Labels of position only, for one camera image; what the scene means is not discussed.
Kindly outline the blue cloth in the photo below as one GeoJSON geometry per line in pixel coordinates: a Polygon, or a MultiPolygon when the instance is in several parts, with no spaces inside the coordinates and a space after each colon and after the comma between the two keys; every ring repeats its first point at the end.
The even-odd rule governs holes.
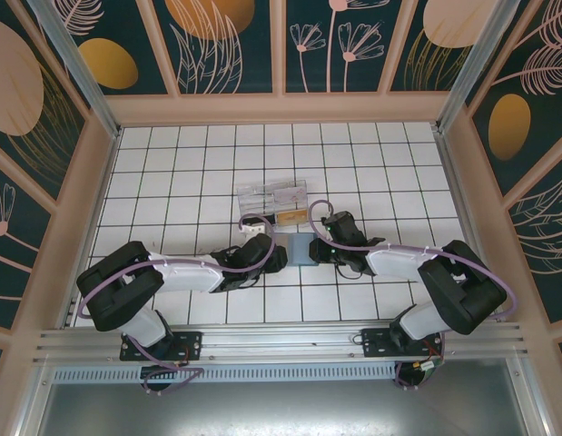
{"type": "Polygon", "coordinates": [[[310,256],[310,244],[317,238],[315,233],[290,233],[288,239],[288,266],[317,266],[310,256]]]}

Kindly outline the gold card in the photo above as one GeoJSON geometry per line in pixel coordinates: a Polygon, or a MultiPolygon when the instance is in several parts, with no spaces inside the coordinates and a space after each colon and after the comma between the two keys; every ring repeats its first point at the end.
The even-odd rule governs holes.
{"type": "Polygon", "coordinates": [[[307,209],[283,211],[276,214],[276,223],[279,226],[291,226],[306,223],[309,220],[307,209]]]}

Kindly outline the pink card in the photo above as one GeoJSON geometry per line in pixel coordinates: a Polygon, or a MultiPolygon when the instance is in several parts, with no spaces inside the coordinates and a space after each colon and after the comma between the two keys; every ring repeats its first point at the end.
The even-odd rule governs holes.
{"type": "Polygon", "coordinates": [[[303,203],[307,200],[307,190],[302,186],[277,189],[273,193],[276,204],[303,203]]]}

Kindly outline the clear plastic card tray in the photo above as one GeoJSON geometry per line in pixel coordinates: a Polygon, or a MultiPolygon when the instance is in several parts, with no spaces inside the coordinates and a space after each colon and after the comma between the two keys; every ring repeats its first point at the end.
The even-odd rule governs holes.
{"type": "Polygon", "coordinates": [[[303,203],[276,204],[273,193],[277,189],[302,186],[307,190],[307,183],[304,180],[283,181],[266,185],[243,186],[237,189],[240,215],[256,213],[260,215],[276,214],[283,211],[307,209],[309,213],[309,198],[307,190],[307,200],[303,203]]]}

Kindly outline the grey metal plate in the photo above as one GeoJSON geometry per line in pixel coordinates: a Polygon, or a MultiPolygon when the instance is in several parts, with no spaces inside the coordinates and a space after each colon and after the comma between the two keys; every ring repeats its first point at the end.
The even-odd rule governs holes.
{"type": "Polygon", "coordinates": [[[390,381],[56,385],[39,436],[528,436],[510,395],[454,399],[390,381]]]}

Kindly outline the small green circuit board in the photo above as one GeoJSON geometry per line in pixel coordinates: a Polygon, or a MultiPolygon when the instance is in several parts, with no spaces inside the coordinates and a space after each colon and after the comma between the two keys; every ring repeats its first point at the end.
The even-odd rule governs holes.
{"type": "Polygon", "coordinates": [[[443,359],[437,358],[416,362],[414,366],[417,370],[424,373],[425,377],[429,377],[443,363],[443,359]]]}

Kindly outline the aluminium mounting rail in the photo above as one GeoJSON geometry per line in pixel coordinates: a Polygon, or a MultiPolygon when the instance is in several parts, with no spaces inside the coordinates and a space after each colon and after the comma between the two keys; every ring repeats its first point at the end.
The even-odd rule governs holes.
{"type": "MultiPolygon", "coordinates": [[[[200,332],[203,364],[359,362],[355,342],[363,329],[387,322],[280,322],[174,326],[175,332],[200,332]]],[[[118,364],[119,332],[68,328],[40,333],[32,362],[43,365],[118,364]]],[[[469,335],[445,335],[447,360],[524,357],[529,351],[515,322],[483,322],[469,335]]]]}

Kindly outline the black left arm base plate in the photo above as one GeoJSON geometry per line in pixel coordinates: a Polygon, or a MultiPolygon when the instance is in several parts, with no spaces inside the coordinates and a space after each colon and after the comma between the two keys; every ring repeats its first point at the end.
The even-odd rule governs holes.
{"type": "MultiPolygon", "coordinates": [[[[198,361],[202,351],[201,332],[175,332],[150,347],[143,348],[162,362],[198,361]]],[[[122,335],[119,359],[122,362],[144,362],[144,357],[126,334],[122,335]]]]}

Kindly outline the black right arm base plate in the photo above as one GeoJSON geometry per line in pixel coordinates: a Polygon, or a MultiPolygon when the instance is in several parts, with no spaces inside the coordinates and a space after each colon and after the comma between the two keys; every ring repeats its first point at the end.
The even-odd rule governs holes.
{"type": "Polygon", "coordinates": [[[387,328],[368,328],[360,331],[361,346],[366,358],[410,358],[424,360],[442,354],[439,333],[421,340],[413,340],[406,333],[391,334],[387,328]]]}

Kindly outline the aluminium table side rail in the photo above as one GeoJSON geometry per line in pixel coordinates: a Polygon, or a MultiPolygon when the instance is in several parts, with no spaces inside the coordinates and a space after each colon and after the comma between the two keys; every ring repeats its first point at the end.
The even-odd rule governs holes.
{"type": "Polygon", "coordinates": [[[72,162],[69,179],[64,183],[62,212],[65,235],[70,246],[62,251],[64,263],[59,273],[62,279],[60,306],[54,327],[62,330],[73,311],[76,278],[87,264],[94,242],[94,233],[104,205],[104,191],[121,142],[123,131],[101,136],[88,135],[72,162]]]}
{"type": "Polygon", "coordinates": [[[486,266],[490,266],[481,241],[478,235],[474,217],[470,206],[468,205],[467,192],[449,143],[444,134],[440,133],[437,129],[434,130],[433,136],[439,150],[440,159],[444,167],[445,174],[448,178],[449,189],[455,203],[455,207],[460,221],[461,229],[466,237],[466,242],[470,245],[472,250],[484,262],[486,266]]]}

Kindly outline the aluminium frame post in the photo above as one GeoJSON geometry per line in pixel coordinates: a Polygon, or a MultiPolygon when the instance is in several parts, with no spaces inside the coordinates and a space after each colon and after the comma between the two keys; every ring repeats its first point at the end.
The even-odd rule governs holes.
{"type": "Polygon", "coordinates": [[[75,36],[88,36],[103,18],[103,0],[24,2],[32,11],[44,41],[59,55],[68,75],[75,80],[82,96],[94,110],[105,131],[116,139],[119,124],[74,40],[75,36]]]}
{"type": "Polygon", "coordinates": [[[498,0],[458,73],[436,120],[436,133],[444,134],[456,119],[475,82],[495,52],[518,10],[520,0],[498,0]]]}

